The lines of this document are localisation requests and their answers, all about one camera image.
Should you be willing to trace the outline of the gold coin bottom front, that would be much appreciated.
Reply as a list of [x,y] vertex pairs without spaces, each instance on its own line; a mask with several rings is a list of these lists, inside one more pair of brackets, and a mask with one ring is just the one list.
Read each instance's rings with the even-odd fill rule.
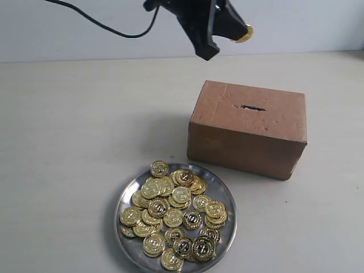
[[181,269],[184,261],[177,257],[172,248],[163,251],[161,255],[161,264],[166,270],[176,271]]

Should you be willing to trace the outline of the brown cardboard slot box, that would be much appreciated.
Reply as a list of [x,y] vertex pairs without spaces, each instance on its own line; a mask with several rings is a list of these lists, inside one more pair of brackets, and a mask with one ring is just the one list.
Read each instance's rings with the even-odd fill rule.
[[305,94],[204,82],[188,125],[190,160],[288,180],[306,146]]

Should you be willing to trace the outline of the gold coin right stack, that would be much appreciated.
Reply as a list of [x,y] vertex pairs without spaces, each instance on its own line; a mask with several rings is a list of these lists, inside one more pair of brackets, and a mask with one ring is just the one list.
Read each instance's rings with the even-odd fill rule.
[[222,202],[210,200],[205,205],[205,213],[210,218],[220,218],[225,211],[225,206]]

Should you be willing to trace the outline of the gold coin top pile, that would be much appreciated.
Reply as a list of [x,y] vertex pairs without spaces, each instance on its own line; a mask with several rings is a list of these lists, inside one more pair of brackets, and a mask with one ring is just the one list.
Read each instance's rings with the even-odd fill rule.
[[188,169],[179,169],[176,171],[175,180],[178,185],[189,187],[193,184],[194,174]]

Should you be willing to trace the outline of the gold coin on plate rim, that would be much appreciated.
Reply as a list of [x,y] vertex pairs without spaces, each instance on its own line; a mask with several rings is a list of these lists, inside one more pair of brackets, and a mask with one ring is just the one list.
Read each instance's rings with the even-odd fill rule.
[[161,178],[168,175],[168,164],[165,161],[154,161],[150,166],[150,172],[153,177]]

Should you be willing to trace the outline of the round steel plate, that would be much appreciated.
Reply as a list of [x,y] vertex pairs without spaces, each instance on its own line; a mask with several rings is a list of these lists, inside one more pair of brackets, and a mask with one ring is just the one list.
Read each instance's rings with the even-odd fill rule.
[[[221,243],[216,247],[215,256],[206,262],[190,262],[186,260],[178,272],[205,272],[215,266],[230,249],[237,231],[237,209],[234,198],[225,183],[212,171],[187,162],[169,162],[169,171],[188,169],[195,175],[202,178],[207,185],[205,194],[212,200],[220,201],[227,211],[227,220],[220,229]],[[118,244],[121,261],[131,268],[132,272],[168,272],[162,266],[161,257],[148,257],[143,252],[143,238],[128,238],[121,232],[120,212],[132,206],[132,195],[141,189],[142,184],[151,176],[149,166],[142,169],[142,172],[129,179],[118,192],[118,199],[115,201],[113,212],[114,242]]]

